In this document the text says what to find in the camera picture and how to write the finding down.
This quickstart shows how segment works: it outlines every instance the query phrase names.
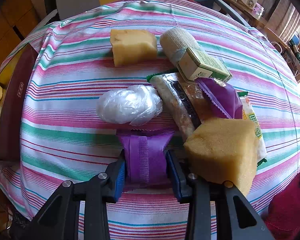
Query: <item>chair armrest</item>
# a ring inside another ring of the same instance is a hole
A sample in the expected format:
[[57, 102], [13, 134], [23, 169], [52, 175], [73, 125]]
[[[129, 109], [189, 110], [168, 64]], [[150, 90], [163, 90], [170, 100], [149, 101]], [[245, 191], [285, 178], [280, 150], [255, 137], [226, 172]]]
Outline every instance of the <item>chair armrest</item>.
[[235, 10], [233, 10], [229, 5], [227, 5], [223, 0], [214, 0], [214, 2], [220, 6], [227, 14], [230, 15], [232, 19], [241, 23], [246, 27], [251, 27]]

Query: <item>purple package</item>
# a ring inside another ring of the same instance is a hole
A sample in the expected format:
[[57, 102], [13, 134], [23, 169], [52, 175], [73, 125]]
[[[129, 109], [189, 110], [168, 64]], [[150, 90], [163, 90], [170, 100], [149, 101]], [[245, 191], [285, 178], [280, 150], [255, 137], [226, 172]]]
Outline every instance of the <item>purple package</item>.
[[242, 119], [242, 102], [234, 87], [215, 78], [197, 78], [203, 96], [212, 102], [215, 117]]
[[175, 130], [117, 130], [124, 148], [127, 179], [133, 184], [158, 184], [167, 178], [163, 152]]

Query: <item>table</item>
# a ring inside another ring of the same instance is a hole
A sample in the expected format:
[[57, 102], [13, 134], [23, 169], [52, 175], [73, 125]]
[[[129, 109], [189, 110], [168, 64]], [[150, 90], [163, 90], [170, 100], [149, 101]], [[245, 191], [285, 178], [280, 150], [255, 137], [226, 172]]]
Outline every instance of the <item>table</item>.
[[[208, 54], [231, 71], [230, 84], [249, 92], [268, 151], [247, 198], [260, 214], [272, 197], [300, 171], [300, 92], [283, 58], [255, 28], [185, 0], [119, 1], [32, 32], [3, 62], [26, 43], [39, 53], [28, 84], [20, 129], [21, 164], [0, 166], [0, 187], [13, 205], [31, 219], [62, 183], [86, 181], [116, 160], [122, 146], [116, 129], [127, 124], [102, 122], [98, 97], [114, 88], [147, 84], [146, 76], [172, 68], [159, 44], [173, 27], [188, 30]], [[111, 28], [147, 29], [158, 41], [158, 58], [114, 67]], [[141, 129], [173, 127], [168, 113]], [[185, 158], [178, 134], [167, 146]], [[126, 189], [108, 204], [111, 239], [184, 239], [187, 204], [179, 204], [170, 185]], [[212, 239], [216, 239], [212, 205]], [[79, 239], [83, 239], [84, 203]]]
[[238, 10], [243, 12], [243, 14], [249, 18], [248, 23], [250, 24], [251, 27], [260, 26], [261, 28], [264, 28], [267, 25], [268, 22], [264, 18], [262, 18], [260, 15], [258, 16], [256, 14], [252, 13], [252, 11], [250, 9], [248, 9], [246, 6], [238, 3], [236, 0], [223, 0], [223, 1], [225, 3], [227, 3], [228, 5], [233, 5]]

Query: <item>black tool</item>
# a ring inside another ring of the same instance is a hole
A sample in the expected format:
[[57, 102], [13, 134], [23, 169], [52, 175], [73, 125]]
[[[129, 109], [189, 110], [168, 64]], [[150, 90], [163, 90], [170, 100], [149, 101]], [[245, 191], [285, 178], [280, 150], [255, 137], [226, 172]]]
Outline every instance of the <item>black tool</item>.
[[[175, 197], [180, 203], [189, 203], [186, 240], [210, 240], [210, 201], [216, 203], [218, 240], [274, 239], [232, 182], [207, 182], [186, 168], [182, 169], [170, 151], [166, 160]], [[106, 203], [117, 202], [124, 178], [122, 151], [116, 162], [89, 181], [76, 184], [64, 181], [26, 227], [21, 240], [77, 240], [80, 201], [86, 202], [84, 239], [110, 240]]]

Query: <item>white gauze roll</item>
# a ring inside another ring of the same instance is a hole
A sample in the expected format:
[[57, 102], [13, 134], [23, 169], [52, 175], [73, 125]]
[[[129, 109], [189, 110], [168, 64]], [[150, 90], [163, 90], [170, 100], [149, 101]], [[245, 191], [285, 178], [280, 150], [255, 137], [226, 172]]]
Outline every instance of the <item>white gauze roll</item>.
[[186, 48], [201, 50], [194, 37], [184, 29], [172, 28], [160, 36], [160, 45], [170, 62], [176, 67]]

